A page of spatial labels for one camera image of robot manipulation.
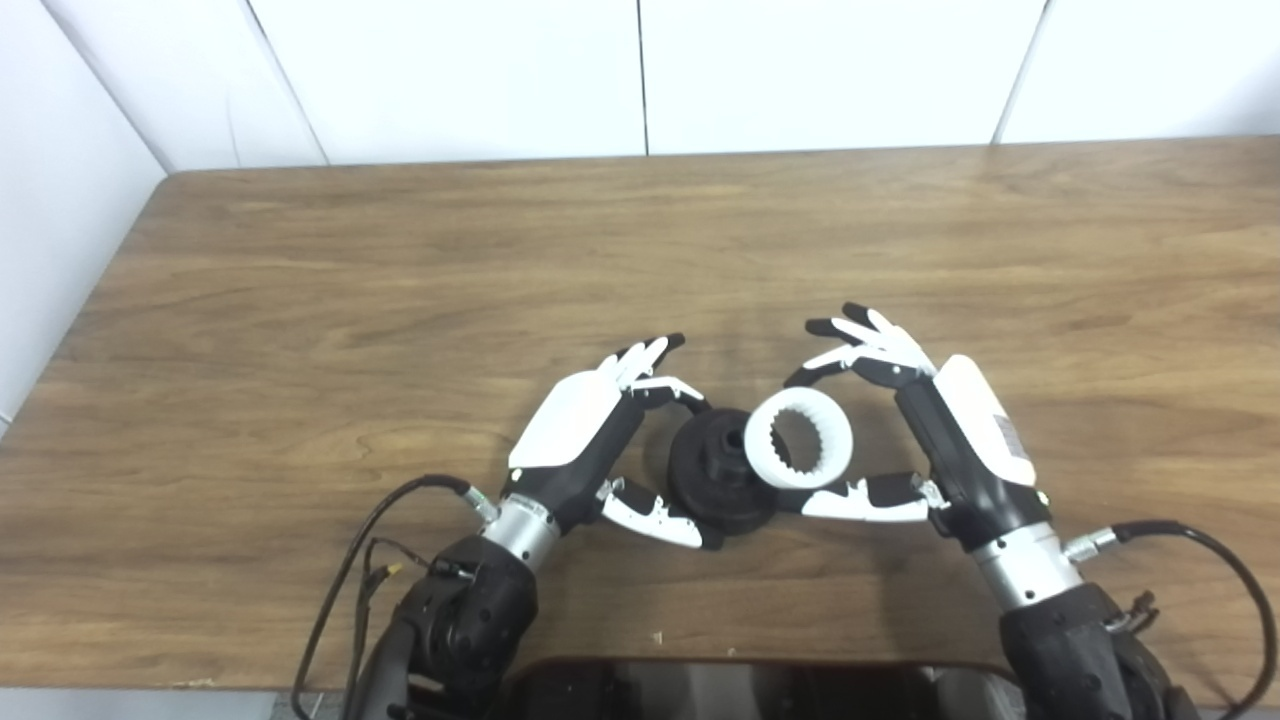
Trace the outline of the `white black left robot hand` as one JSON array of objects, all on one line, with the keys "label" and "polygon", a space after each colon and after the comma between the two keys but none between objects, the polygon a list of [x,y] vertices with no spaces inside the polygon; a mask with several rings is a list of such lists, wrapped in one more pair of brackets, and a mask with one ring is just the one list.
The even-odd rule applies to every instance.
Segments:
[{"label": "white black left robot hand", "polygon": [[719,550],[719,532],[612,473],[648,411],[667,404],[694,416],[710,411],[699,391],[657,373],[684,342],[681,333],[644,340],[558,380],[509,452],[502,498],[483,534],[532,570],[558,539],[599,519],[669,544]]}]

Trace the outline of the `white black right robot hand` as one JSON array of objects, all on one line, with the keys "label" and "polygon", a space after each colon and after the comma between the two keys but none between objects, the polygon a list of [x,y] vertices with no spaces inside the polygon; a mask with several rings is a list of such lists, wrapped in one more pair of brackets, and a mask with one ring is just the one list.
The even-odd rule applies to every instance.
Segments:
[{"label": "white black right robot hand", "polygon": [[977,363],[954,354],[936,364],[882,313],[855,302],[846,302],[842,313],[806,320],[806,333],[841,345],[808,359],[785,387],[813,387],[826,377],[851,372],[892,389],[942,500],[941,507],[931,510],[931,523],[964,551],[1048,523],[1050,510],[1036,488],[1036,466]]}]

